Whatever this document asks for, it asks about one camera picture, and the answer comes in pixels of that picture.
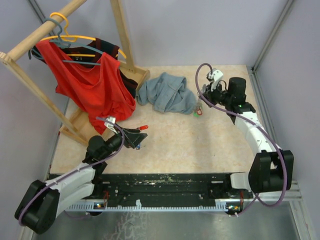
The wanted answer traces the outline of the red key tag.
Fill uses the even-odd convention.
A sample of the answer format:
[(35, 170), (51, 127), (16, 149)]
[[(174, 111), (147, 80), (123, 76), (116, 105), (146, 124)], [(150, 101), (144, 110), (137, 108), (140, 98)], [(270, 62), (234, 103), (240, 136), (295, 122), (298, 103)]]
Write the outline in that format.
[(149, 128), (148, 125), (143, 125), (143, 126), (137, 127), (136, 129), (139, 131), (144, 131), (144, 130), (147, 130), (148, 128)]

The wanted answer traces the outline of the bunch of keys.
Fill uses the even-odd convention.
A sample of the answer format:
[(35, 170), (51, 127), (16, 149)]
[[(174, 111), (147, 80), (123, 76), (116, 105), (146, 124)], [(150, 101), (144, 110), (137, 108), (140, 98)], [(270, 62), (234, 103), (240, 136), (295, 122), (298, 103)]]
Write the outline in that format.
[(193, 109), (193, 116), (200, 117), (203, 114), (202, 100), (198, 98), (195, 107)]

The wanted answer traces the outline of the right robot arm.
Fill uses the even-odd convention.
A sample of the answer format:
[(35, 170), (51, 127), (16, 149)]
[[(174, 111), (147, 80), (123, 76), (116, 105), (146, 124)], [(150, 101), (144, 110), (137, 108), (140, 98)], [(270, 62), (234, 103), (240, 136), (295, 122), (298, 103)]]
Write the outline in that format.
[(246, 80), (232, 77), (226, 89), (223, 89), (223, 83), (222, 79), (210, 79), (210, 83), (203, 87), (203, 96), (211, 104), (225, 107), (227, 115), (243, 133), (254, 155), (249, 172), (230, 175), (230, 181), (223, 185), (224, 194), (235, 198), (241, 189), (254, 193), (289, 190), (292, 185), (293, 153), (281, 149), (264, 135), (265, 129), (255, 108), (246, 100)]

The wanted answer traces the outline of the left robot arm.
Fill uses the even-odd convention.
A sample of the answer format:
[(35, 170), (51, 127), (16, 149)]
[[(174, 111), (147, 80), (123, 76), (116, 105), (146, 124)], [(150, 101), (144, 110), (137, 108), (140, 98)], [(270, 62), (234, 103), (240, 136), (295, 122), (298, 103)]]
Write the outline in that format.
[(29, 185), (15, 211), (15, 219), (38, 235), (45, 233), (74, 203), (89, 196), (101, 197), (104, 186), (99, 178), (107, 167), (106, 161), (122, 147), (137, 148), (147, 136), (140, 129), (120, 127), (107, 140), (100, 135), (91, 137), (85, 158), (75, 169), (51, 180), (35, 180)]

